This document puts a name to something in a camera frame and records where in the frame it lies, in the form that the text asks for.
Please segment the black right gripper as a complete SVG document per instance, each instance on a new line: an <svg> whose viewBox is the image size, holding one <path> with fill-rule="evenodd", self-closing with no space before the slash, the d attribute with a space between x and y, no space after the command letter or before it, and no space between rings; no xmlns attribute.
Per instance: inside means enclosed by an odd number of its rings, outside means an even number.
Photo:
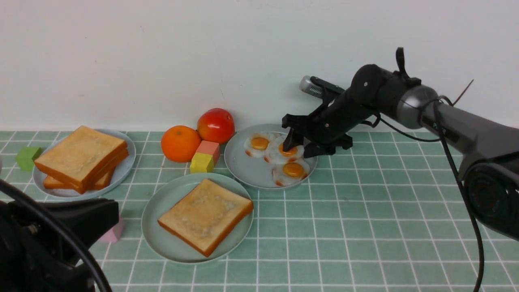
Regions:
<svg viewBox="0 0 519 292"><path fill-rule="evenodd" d="M352 78L350 87L316 114L286 114L282 118L281 126L289 128L283 151L304 146L306 159L335 155L337 148L348 150L353 147L353 139L345 133L376 114L403 125L404 100L412 89L421 85L421 79L400 71L391 72L375 64L364 65Z"/></svg>

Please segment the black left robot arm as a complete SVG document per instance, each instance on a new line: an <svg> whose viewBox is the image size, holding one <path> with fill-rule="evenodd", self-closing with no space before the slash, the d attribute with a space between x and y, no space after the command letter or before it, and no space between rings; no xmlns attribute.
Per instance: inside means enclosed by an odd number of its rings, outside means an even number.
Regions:
<svg viewBox="0 0 519 292"><path fill-rule="evenodd" d="M119 222L118 203L107 198L46 202L41 207L90 248ZM2 292L94 292L96 283L79 255L18 202L1 203Z"/></svg>

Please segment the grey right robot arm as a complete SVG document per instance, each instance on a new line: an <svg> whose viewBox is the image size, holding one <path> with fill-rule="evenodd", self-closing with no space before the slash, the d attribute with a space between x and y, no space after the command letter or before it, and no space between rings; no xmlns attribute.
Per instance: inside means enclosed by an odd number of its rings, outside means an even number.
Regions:
<svg viewBox="0 0 519 292"><path fill-rule="evenodd" d="M348 131L381 114L409 129L426 128L463 155L456 178L463 182L469 213L493 231L518 239L517 128L442 103L420 79L375 64L360 68L343 92L314 77L309 81L321 89L302 91L322 103L309 115L284 116L281 125L289 129L284 150L304 146L306 158L333 155L338 147L347 150L353 145Z"/></svg>

